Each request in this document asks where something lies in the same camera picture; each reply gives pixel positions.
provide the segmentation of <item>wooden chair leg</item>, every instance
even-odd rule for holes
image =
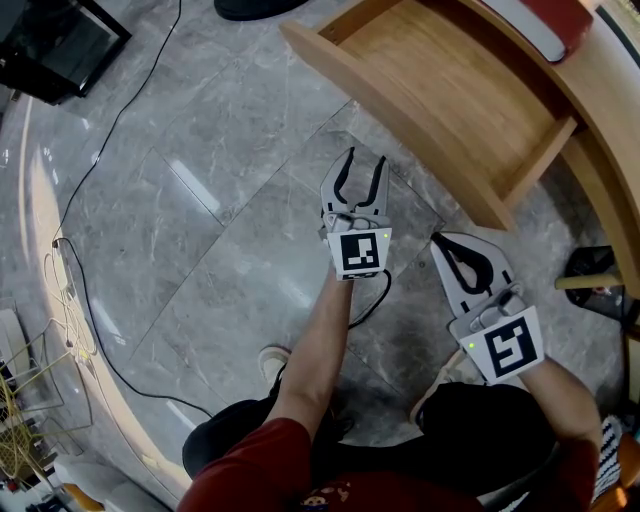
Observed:
[[[556,290],[576,290],[578,288],[607,288],[622,286],[624,281],[620,272],[594,274],[591,276],[560,277],[556,279]]]

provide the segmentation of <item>black cable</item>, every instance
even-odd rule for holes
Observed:
[[[387,276],[387,286],[385,287],[380,297],[378,297],[378,300],[376,300],[369,309],[367,309],[364,313],[362,313],[358,318],[356,318],[352,323],[349,324],[349,329],[353,329],[354,327],[357,327],[362,322],[364,322],[367,318],[369,318],[371,314],[376,310],[376,308],[380,305],[380,303],[384,300],[384,298],[387,296],[387,293],[389,293],[389,289],[391,288],[391,273],[387,269],[383,270],[382,272],[384,273],[385,276]]]
[[[140,391],[140,390],[136,389],[127,379],[125,379],[122,376],[122,374],[116,369],[116,367],[113,365],[113,363],[109,359],[109,356],[107,355],[107,351],[105,350],[104,345],[102,343],[102,339],[100,338],[100,333],[98,332],[98,327],[96,325],[95,318],[93,316],[93,310],[91,308],[91,303],[89,302],[89,294],[87,292],[87,281],[86,281],[86,277],[85,277],[85,273],[84,273],[84,268],[82,267],[82,263],[80,262],[80,258],[78,257],[76,249],[73,246],[73,244],[71,243],[71,240],[69,240],[68,238],[66,238],[66,237],[56,238],[58,236],[58,233],[62,229],[62,224],[64,224],[64,221],[67,218],[67,214],[69,213],[69,209],[71,208],[71,203],[73,202],[73,199],[76,197],[78,191],[80,190],[80,188],[82,187],[84,182],[87,180],[89,175],[93,172],[93,170],[98,165],[98,162],[100,161],[100,158],[102,157],[102,153],[104,152],[104,149],[107,146],[107,143],[109,142],[109,139],[111,138],[111,135],[113,134],[113,131],[115,130],[116,125],[118,124],[118,121],[120,120],[120,116],[122,116],[123,112],[127,108],[129,108],[129,106],[136,100],[136,98],[140,95],[140,93],[144,89],[145,85],[147,85],[147,82],[149,82],[149,80],[151,79],[151,75],[153,75],[153,72],[155,71],[156,66],[158,65],[158,61],[160,60],[160,56],[162,55],[162,51],[164,50],[165,46],[169,42],[169,38],[171,37],[171,34],[173,34],[173,31],[174,31],[176,25],[178,24],[178,22],[180,21],[180,17],[181,16],[182,16],[182,0],[178,0],[178,16],[176,17],[176,20],[173,23],[173,26],[171,27],[171,30],[169,30],[169,33],[167,34],[167,37],[165,38],[164,42],[162,43],[162,46],[160,47],[160,51],[158,52],[158,55],[156,56],[156,59],[153,62],[153,66],[151,67],[151,70],[149,71],[149,74],[147,75],[147,78],[144,80],[144,82],[142,83],[142,85],[140,86],[138,91],[133,95],[133,97],[129,100],[129,102],[124,107],[122,107],[122,109],[120,109],[120,112],[118,112],[118,115],[116,116],[115,121],[113,122],[113,124],[111,125],[111,128],[109,129],[109,132],[107,133],[107,137],[105,138],[104,143],[102,144],[102,147],[100,148],[100,151],[98,151],[98,155],[96,156],[96,159],[95,159],[93,165],[89,168],[87,173],[82,177],[82,179],[80,180],[80,182],[78,183],[76,188],[73,190],[73,193],[71,194],[71,197],[69,198],[69,202],[67,203],[67,206],[66,206],[66,208],[64,210],[64,213],[62,214],[62,218],[60,219],[60,224],[58,225],[58,229],[56,229],[56,232],[53,235],[53,241],[52,241],[51,245],[55,249],[59,245],[58,242],[64,240],[65,242],[67,242],[69,244],[69,247],[71,247],[71,251],[73,252],[73,255],[74,255],[75,260],[76,260],[76,262],[78,264],[78,267],[80,268],[80,274],[82,275],[82,286],[84,288],[85,301],[87,303],[87,309],[89,311],[89,316],[91,317],[91,323],[93,325],[93,330],[94,330],[94,332],[96,334],[96,339],[98,340],[98,344],[100,345],[100,349],[102,350],[102,354],[104,355],[104,358],[107,361],[109,367],[120,378],[120,380],[129,389],[131,389],[134,393],[136,393],[136,394],[138,394],[140,396],[144,396],[144,397],[147,397],[147,398],[159,398],[159,399],[162,399],[162,400],[172,400],[174,402],[179,402],[179,403],[181,403],[183,405],[186,405],[188,407],[191,407],[193,409],[197,409],[200,412],[206,414],[209,418],[212,418],[212,415],[208,411],[203,409],[202,407],[200,407],[198,405],[194,405],[192,403],[189,403],[186,400],[182,400],[181,398],[176,398],[176,397],[167,396],[167,395],[154,395],[154,394],[151,394],[151,393],[145,393],[143,391]],[[388,270],[384,270],[383,272],[387,276],[387,286],[386,286],[384,292],[382,293],[382,295],[380,295],[380,297],[376,300],[376,302],[373,303],[373,305],[368,310],[366,310],[364,313],[362,313],[360,315],[360,317],[357,318],[353,323],[349,324],[349,329],[353,329],[354,327],[356,327],[356,326],[360,325],[362,322],[364,322],[367,318],[369,318],[369,316],[371,316],[371,314],[375,311],[375,309],[380,305],[380,303],[387,296],[387,293],[389,293],[389,288],[391,288],[391,274],[389,273]]]
[[[171,34],[173,34],[173,31],[176,28],[176,25],[178,24],[178,22],[180,21],[180,17],[181,16],[182,16],[182,0],[178,0],[178,16],[176,17],[176,21],[173,22],[173,25],[171,26],[171,30],[169,30],[169,33],[167,34],[167,37],[164,40],[164,43],[162,43],[162,46],[160,47],[160,51],[158,52],[158,55],[156,56],[156,60],[153,62],[153,66],[151,67],[151,71],[149,71],[149,74],[147,75],[147,78],[145,79],[145,81],[142,83],[142,85],[138,89],[138,92],[136,92],[133,95],[133,98],[131,98],[129,100],[129,102],[124,107],[122,107],[122,109],[120,109],[120,112],[118,112],[118,115],[116,116],[115,121],[111,125],[111,129],[109,130],[109,133],[107,133],[107,138],[104,139],[104,143],[102,144],[102,147],[100,148],[100,151],[98,151],[98,156],[96,157],[95,162],[93,162],[93,165],[89,168],[87,173],[80,180],[80,183],[78,183],[76,188],[73,190],[73,193],[71,194],[71,197],[69,198],[69,202],[67,203],[67,207],[65,208],[64,213],[62,214],[62,218],[60,219],[60,225],[58,226],[58,229],[56,229],[56,232],[53,235],[54,239],[58,236],[58,233],[59,233],[60,229],[62,229],[62,224],[64,223],[65,219],[67,218],[67,214],[69,213],[69,208],[71,207],[71,203],[73,202],[74,197],[78,193],[78,190],[80,190],[80,187],[82,187],[82,184],[86,181],[86,179],[89,177],[89,175],[93,172],[93,170],[98,165],[98,162],[100,161],[100,157],[102,156],[104,148],[107,146],[107,142],[109,142],[109,139],[111,138],[111,135],[113,134],[113,130],[115,129],[116,125],[118,124],[118,121],[120,120],[120,116],[136,100],[136,98],[142,92],[142,89],[144,89],[144,86],[147,85],[147,82],[151,79],[151,75],[153,75],[153,72],[155,71],[156,66],[158,65],[158,61],[160,60],[160,56],[162,55],[162,51],[164,50],[164,47],[169,42],[169,38],[171,37]]]
[[[144,391],[138,390],[127,379],[125,379],[118,370],[116,370],[116,367],[111,362],[111,359],[109,359],[107,351],[104,349],[104,345],[102,344],[102,338],[100,338],[100,333],[98,332],[98,326],[97,326],[95,318],[93,316],[93,309],[91,308],[91,302],[89,301],[89,293],[87,292],[87,280],[86,280],[86,277],[85,277],[85,274],[84,274],[84,268],[82,267],[82,263],[80,262],[80,258],[78,257],[78,253],[76,252],[75,247],[71,243],[71,240],[69,240],[68,238],[65,238],[65,237],[56,238],[53,241],[54,249],[58,248],[60,241],[65,241],[65,242],[67,242],[69,244],[69,247],[71,247],[71,251],[73,252],[73,256],[76,259],[76,263],[78,264],[78,268],[80,269],[80,275],[82,276],[82,287],[84,288],[84,299],[85,299],[85,302],[87,303],[87,310],[89,311],[89,317],[91,318],[91,324],[93,326],[93,331],[96,334],[96,339],[98,340],[98,345],[100,345],[100,349],[102,350],[102,354],[104,355],[105,360],[107,361],[107,363],[109,364],[109,366],[113,370],[113,373],[115,373],[120,378],[120,380],[122,382],[124,382],[129,389],[131,389],[131,391],[133,391],[134,393],[137,393],[140,396],[145,396],[147,398],[160,398],[160,399],[163,399],[163,400],[172,400],[174,402],[179,402],[179,403],[184,404],[184,405],[186,405],[188,407],[192,407],[193,409],[197,409],[200,412],[206,414],[209,418],[212,418],[213,416],[208,411],[206,411],[205,409],[200,407],[199,405],[194,405],[192,403],[187,402],[186,400],[182,400],[181,398],[176,398],[174,396],[168,396],[168,395],[154,395],[152,393],[145,393]]]

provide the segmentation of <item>red shirt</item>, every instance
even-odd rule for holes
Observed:
[[[178,512],[322,511],[370,512],[484,510],[472,496],[390,472],[344,473],[311,489],[311,441],[291,419],[272,420],[211,463],[195,478]],[[589,509],[598,451],[588,441],[561,446],[549,478],[518,512],[582,512]]]

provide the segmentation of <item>black pants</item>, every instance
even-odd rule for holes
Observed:
[[[182,450],[193,478],[264,422],[276,400],[245,400],[198,426]],[[337,441],[326,415],[312,448],[315,483],[345,471],[394,471],[479,496],[540,467],[555,437],[533,397],[506,385],[443,384],[425,402],[424,435],[388,448]]]

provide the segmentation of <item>red object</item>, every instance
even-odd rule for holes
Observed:
[[[580,46],[593,16],[579,0],[520,0],[564,43],[564,58]]]
[[[343,473],[312,490],[310,457],[311,442],[302,425],[272,420],[203,469],[178,512],[484,510],[472,496],[391,472]],[[587,511],[597,468],[598,450],[591,442],[561,444],[555,467],[518,510]]]

